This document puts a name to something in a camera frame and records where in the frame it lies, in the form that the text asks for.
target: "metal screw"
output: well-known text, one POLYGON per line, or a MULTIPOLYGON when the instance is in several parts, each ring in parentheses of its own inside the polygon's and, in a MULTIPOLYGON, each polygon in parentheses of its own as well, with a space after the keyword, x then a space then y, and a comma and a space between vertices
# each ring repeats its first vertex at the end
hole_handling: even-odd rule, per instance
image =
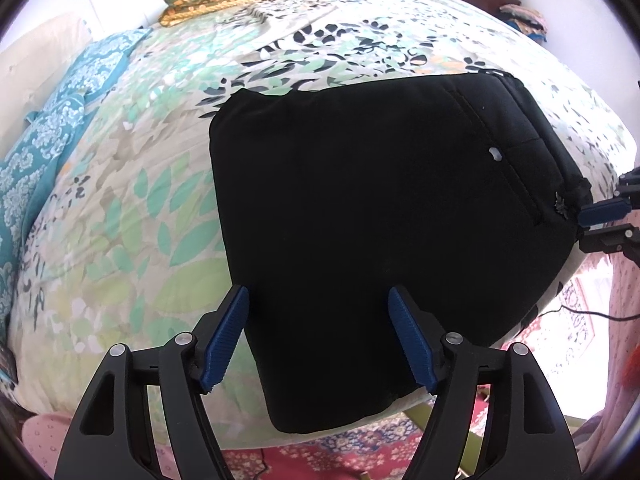
POLYGON ((459 345, 463 341, 463 337, 458 332, 449 332, 444 339, 452 345, 459 345))
POLYGON ((182 332, 175 337, 174 341, 177 345, 188 345, 193 341, 193 335, 190 332, 182 332))
POLYGON ((118 357, 124 354, 126 349, 127 349, 126 346, 124 346, 122 343, 118 343, 117 345, 113 345, 109 349, 109 354, 114 357, 118 357))
POLYGON ((527 348, 527 345, 524 345, 522 343, 514 343, 513 351, 516 352, 516 354, 518 355, 527 355, 529 353, 529 349, 527 348))

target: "folded clothes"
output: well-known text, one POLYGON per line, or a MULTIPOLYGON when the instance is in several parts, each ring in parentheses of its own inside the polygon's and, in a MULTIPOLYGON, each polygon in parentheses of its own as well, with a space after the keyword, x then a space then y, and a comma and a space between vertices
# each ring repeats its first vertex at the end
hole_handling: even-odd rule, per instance
POLYGON ((525 36, 532 39, 536 43, 546 41, 546 34, 544 33, 544 31, 535 27, 531 27, 521 20, 511 18, 510 20, 505 20, 505 23, 510 27, 515 28, 517 31, 523 33, 525 36))
POLYGON ((506 16, 507 19, 509 17, 516 18, 521 22, 527 23, 529 27, 540 28, 545 35, 548 33, 545 17, 537 10, 529 9, 520 5, 507 4, 500 7, 500 13, 501 15, 506 16))

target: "cream pillow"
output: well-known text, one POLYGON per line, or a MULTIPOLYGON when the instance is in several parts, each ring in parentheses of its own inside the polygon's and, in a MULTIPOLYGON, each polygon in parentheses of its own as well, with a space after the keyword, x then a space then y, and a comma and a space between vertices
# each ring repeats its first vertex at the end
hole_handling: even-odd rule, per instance
POLYGON ((67 13, 43 23, 0 52, 0 158, 28 126, 25 115, 42 109, 91 40, 84 21, 67 13))

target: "floral bedspread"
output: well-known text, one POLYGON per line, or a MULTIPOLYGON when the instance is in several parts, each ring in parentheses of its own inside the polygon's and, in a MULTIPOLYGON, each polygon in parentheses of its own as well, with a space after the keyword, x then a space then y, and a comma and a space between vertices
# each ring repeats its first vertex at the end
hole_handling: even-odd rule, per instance
MULTIPOLYGON (((131 54, 28 238, 10 324, 15 398, 38 413, 73 412, 111 345, 164 344, 218 306, 230 278, 208 129, 233 92, 282 94, 480 67, 520 78, 593 184, 594 199, 611 195, 636 150, 618 117, 542 47, 459 0, 265 0, 154 30, 131 54)), ((318 120, 331 127, 330 116, 318 120)), ((425 396, 418 390, 352 427, 425 396)), ((223 448, 321 436, 273 427, 244 336, 204 403, 223 448)), ((150 405, 156 438, 166 443, 157 392, 150 405)))

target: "teal pillowcase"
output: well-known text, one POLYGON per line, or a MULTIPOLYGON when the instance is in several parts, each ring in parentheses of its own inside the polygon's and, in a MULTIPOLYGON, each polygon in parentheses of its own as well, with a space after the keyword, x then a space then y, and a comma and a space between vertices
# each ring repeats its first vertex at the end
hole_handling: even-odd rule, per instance
POLYGON ((60 99, 33 120, 0 163, 0 342, 6 341, 22 246, 90 122, 84 112, 82 94, 60 99))
POLYGON ((87 46, 66 71, 44 111, 72 93, 84 94, 85 105, 107 94, 129 66, 129 55, 150 32, 150 28, 127 30, 87 46))

